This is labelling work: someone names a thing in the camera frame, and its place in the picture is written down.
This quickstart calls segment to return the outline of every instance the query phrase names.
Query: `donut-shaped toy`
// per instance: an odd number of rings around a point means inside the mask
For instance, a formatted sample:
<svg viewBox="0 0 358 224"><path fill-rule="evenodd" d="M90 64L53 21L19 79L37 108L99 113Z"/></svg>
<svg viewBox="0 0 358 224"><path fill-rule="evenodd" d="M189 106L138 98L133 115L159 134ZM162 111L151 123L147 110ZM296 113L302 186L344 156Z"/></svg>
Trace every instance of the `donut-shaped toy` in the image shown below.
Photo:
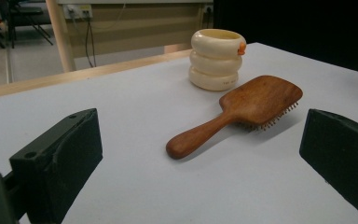
<svg viewBox="0 0 358 224"><path fill-rule="evenodd" d="M230 59L244 54L246 41L242 35L232 31L203 29L192 35L191 47L203 56Z"/></svg>
<svg viewBox="0 0 358 224"><path fill-rule="evenodd" d="M238 73L215 77L203 74L192 66L190 67L188 74L189 79L193 84L208 91L226 91L233 88L238 80Z"/></svg>
<svg viewBox="0 0 358 224"><path fill-rule="evenodd" d="M195 50L190 53L191 65L198 71L211 76L224 76L237 73L242 66L242 57L233 59L213 59L199 55Z"/></svg>

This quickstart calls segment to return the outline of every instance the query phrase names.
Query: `floor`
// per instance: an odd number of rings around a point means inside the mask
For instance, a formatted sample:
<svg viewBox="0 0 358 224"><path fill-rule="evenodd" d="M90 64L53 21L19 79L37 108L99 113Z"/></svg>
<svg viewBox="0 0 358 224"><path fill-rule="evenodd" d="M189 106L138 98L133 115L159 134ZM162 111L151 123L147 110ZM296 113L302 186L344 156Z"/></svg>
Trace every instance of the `floor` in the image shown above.
<svg viewBox="0 0 358 224"><path fill-rule="evenodd" d="M0 85L63 73L53 29L51 25L42 27L50 34L52 46L32 27L17 29L14 49L10 46L7 38L2 40L7 47L0 48ZM97 55L96 63L98 66L120 63L162 53L164 53L164 47ZM77 70L90 68L87 58L77 58L75 64Z"/></svg>

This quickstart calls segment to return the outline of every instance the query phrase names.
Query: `wooden hairbrush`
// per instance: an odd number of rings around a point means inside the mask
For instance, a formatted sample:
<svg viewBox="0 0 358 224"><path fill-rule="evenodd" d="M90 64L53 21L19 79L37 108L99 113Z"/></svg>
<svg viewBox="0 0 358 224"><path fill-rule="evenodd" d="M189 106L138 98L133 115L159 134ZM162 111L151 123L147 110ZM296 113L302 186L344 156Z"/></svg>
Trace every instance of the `wooden hairbrush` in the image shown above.
<svg viewBox="0 0 358 224"><path fill-rule="evenodd" d="M279 77L256 77L220 98L223 113L218 117L171 139L167 153L173 159L182 159L233 122L244 123L251 129L266 129L296 107L302 94L298 86Z"/></svg>

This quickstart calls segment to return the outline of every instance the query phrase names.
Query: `orange object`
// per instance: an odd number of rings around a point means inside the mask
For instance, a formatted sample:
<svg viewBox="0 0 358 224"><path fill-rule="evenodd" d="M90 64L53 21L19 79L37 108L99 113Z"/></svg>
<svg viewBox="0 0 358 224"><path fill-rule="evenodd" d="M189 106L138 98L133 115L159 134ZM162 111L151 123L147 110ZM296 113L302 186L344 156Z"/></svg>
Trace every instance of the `orange object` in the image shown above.
<svg viewBox="0 0 358 224"><path fill-rule="evenodd" d="M238 55L244 55L245 54L245 49L246 49L246 44L241 42L240 43L240 48L238 49Z"/></svg>

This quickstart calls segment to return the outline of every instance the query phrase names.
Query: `white tabletop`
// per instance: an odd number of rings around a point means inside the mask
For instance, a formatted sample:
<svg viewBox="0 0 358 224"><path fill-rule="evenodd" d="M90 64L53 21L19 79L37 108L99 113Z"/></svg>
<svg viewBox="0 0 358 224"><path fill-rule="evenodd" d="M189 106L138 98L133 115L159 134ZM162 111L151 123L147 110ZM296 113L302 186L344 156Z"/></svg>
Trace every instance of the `white tabletop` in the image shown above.
<svg viewBox="0 0 358 224"><path fill-rule="evenodd" d="M358 211L298 153L310 108L358 122L358 72L251 44L238 86L282 77L303 90L299 106L265 132L228 126L174 161L166 143L221 113L225 93L192 85L189 66L184 58L0 97L0 173L55 123L95 107L103 160L63 223L358 224Z"/></svg>

